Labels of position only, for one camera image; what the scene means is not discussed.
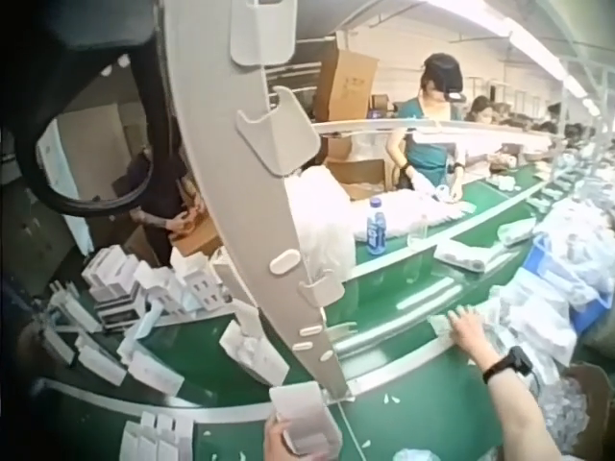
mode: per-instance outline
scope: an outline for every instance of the stacked boxes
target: stacked boxes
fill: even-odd
[[[98,252],[82,272],[106,328],[127,327],[145,315],[145,292],[135,278],[137,266],[136,256],[113,245]]]

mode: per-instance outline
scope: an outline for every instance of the fluorescent light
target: fluorescent light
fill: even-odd
[[[580,83],[572,75],[569,75],[564,80],[564,86],[566,89],[573,93],[576,98],[582,99],[587,97],[587,91],[580,85]]]
[[[535,36],[521,24],[507,17],[506,26],[510,30],[510,43],[549,72],[555,79],[564,80],[566,69],[561,61],[547,49]]]
[[[497,10],[489,7],[484,0],[427,0],[437,8],[452,12],[478,24],[496,36],[508,36],[510,31],[506,27],[504,17]]]
[[[596,106],[596,103],[594,103],[591,99],[589,98],[583,99],[583,105],[587,108],[587,110],[589,110],[589,114],[592,117],[597,117],[598,115],[600,115],[600,109],[598,109],[598,106]]]

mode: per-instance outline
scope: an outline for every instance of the ceiling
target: ceiling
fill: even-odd
[[[557,56],[593,60],[615,67],[615,30],[612,28],[615,19],[615,1],[486,1],[502,14],[520,23]],[[437,9],[425,1],[299,0],[298,8],[298,41],[295,55],[285,66],[286,69],[268,69],[270,91],[274,85],[285,85],[290,88],[316,86],[319,61],[334,47],[332,34],[335,31],[364,24],[379,14],[381,17],[398,14],[437,24],[456,31],[461,40],[484,40],[502,54],[503,60],[515,65],[534,67],[536,72],[541,72],[540,68],[524,54],[510,47],[506,38],[495,37],[470,21]],[[291,65],[298,67],[288,69],[287,67]],[[599,69],[587,72],[576,62],[570,64],[570,69],[590,95],[597,97],[594,84],[602,80]],[[615,74],[612,85],[615,88]],[[135,101],[137,98],[130,69],[115,66],[110,76],[97,79],[67,110],[84,109],[109,102],[121,104]]]

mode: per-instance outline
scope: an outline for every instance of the white wall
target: white wall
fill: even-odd
[[[386,93],[393,101],[404,101],[417,94],[421,67],[430,54],[441,52],[455,56],[461,64],[464,75],[464,92],[469,103],[475,96],[485,94],[484,90],[473,93],[473,79],[478,88],[490,80],[509,85],[506,95],[498,100],[513,104],[515,91],[525,91],[526,103],[523,112],[529,116],[542,116],[551,101],[554,79],[536,68],[523,65],[506,65],[504,53],[491,48],[488,40],[458,40],[455,31],[448,31],[431,24],[396,17],[378,27],[368,25],[356,28],[348,34],[348,48],[378,58],[381,62],[374,84],[373,93]],[[539,104],[533,107],[532,100]]]
[[[64,113],[58,128],[79,197],[116,197],[112,183],[131,160],[117,105]]]

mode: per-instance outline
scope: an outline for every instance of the brown cardboard box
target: brown cardboard box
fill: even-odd
[[[369,98],[369,109],[388,111],[388,95],[372,94]]]
[[[393,167],[384,160],[328,159],[325,164],[352,200],[369,199],[380,192],[393,190]]]
[[[367,116],[378,60],[345,50],[334,50],[321,61],[314,96],[319,122],[357,120]]]
[[[348,137],[321,137],[321,153],[323,158],[346,160],[353,150],[353,141]]]
[[[198,219],[194,230],[188,235],[171,235],[171,243],[183,256],[203,252],[211,256],[222,246],[218,231],[210,217]]]

